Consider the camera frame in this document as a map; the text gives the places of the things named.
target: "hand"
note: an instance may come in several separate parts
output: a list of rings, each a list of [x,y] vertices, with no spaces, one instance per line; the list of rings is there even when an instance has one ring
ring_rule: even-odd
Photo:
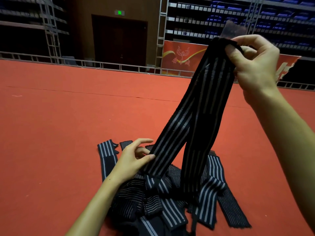
[[[116,166],[108,177],[117,181],[119,184],[132,179],[141,167],[155,158],[153,154],[148,155],[150,153],[148,149],[139,146],[142,143],[151,142],[153,142],[152,139],[138,138],[133,143],[126,146]]]
[[[232,45],[225,48],[227,56],[235,65],[234,74],[243,89],[246,102],[251,104],[261,94],[278,91],[275,77],[279,49],[260,35],[242,35],[232,40],[244,51],[243,56]]]

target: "fingernail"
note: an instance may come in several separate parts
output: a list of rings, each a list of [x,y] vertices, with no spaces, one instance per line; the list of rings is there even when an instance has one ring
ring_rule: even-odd
[[[225,47],[225,52],[227,55],[230,55],[234,50],[235,50],[235,47],[230,44]]]

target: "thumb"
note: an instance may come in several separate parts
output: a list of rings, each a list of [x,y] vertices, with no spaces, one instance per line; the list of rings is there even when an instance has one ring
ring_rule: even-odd
[[[151,160],[155,158],[155,155],[150,154],[142,157],[141,159],[137,160],[137,164],[139,165],[139,168],[143,167],[145,164],[149,163]]]
[[[230,61],[236,66],[238,67],[239,65],[241,65],[244,62],[247,62],[248,60],[242,55],[242,53],[235,48],[232,45],[227,45],[225,47],[225,52],[226,55],[228,56],[228,58],[230,59]]]

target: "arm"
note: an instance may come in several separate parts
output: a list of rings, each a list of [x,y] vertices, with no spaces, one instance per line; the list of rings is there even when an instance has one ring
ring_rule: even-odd
[[[315,232],[315,134],[276,86],[279,50],[259,35],[233,40],[243,46],[245,57],[231,46],[226,47],[226,53],[236,66],[244,97],[277,154],[299,209]]]
[[[144,156],[144,154],[149,154],[150,151],[139,147],[141,143],[151,142],[153,142],[152,139],[139,138],[123,150],[116,166],[66,233],[66,236],[97,236],[99,234],[120,185],[132,179],[142,166],[154,159],[155,155]]]

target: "floor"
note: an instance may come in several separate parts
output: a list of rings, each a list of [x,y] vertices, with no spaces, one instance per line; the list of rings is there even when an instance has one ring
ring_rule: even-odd
[[[157,139],[189,81],[0,60],[2,234],[65,234],[101,184],[97,144]],[[315,92],[281,91],[315,130]],[[198,224],[197,236],[313,235],[239,85],[213,149],[253,228],[229,228],[218,207],[215,230]],[[182,157],[183,150],[176,166]],[[106,221],[100,235],[119,233]]]

